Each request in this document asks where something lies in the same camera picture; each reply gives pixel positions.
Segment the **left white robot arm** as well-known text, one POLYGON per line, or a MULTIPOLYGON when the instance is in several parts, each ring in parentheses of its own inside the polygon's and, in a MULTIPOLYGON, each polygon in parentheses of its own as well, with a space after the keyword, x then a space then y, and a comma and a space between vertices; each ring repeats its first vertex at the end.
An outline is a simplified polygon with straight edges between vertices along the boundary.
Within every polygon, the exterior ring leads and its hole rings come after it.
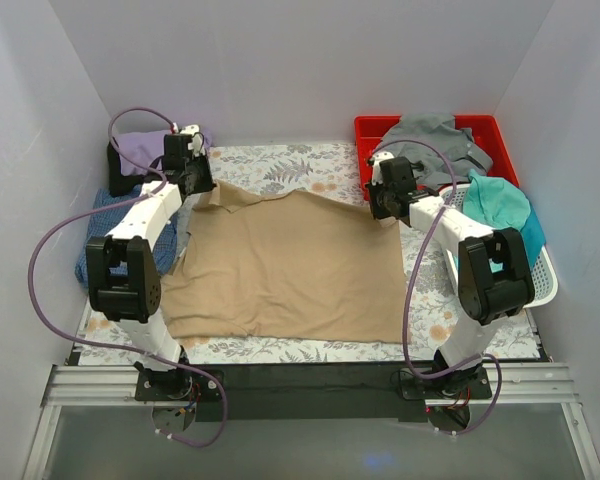
POLYGON ((182 206, 194 194, 214 188, 204 135, 196 125, 164 136, 161 160, 166 184, 148 176, 141 193, 123 219, 103 237, 86 244, 88 292, 91 307, 118 324, 142 351, 135 364, 140 387, 160 399, 180 400, 194 385, 192 373, 176 368, 187 355, 169 334, 161 303, 161 283, 153 249, 182 206))

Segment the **tan t shirt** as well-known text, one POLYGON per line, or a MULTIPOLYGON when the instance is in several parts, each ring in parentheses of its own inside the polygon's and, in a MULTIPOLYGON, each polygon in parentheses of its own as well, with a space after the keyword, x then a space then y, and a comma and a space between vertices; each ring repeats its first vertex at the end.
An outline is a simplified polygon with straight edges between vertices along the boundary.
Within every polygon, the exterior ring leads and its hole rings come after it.
POLYGON ((227 183, 195 204, 188 243, 162 280, 169 333, 386 342, 402 339, 399 225, 365 206, 227 183))

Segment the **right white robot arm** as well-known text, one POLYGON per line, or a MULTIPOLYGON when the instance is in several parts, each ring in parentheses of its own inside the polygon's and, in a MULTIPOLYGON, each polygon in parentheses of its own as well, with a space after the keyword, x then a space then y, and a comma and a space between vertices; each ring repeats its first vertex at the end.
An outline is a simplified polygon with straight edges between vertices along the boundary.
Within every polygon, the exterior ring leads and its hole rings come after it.
POLYGON ((462 311, 454 330, 436 350, 428 372, 407 366, 416 387, 452 394, 479 376, 483 356, 503 321, 535 297, 522 235, 470 219, 436 191, 420 187, 405 157, 379 153, 366 188, 377 220, 394 218, 451 252, 457 264, 462 311))

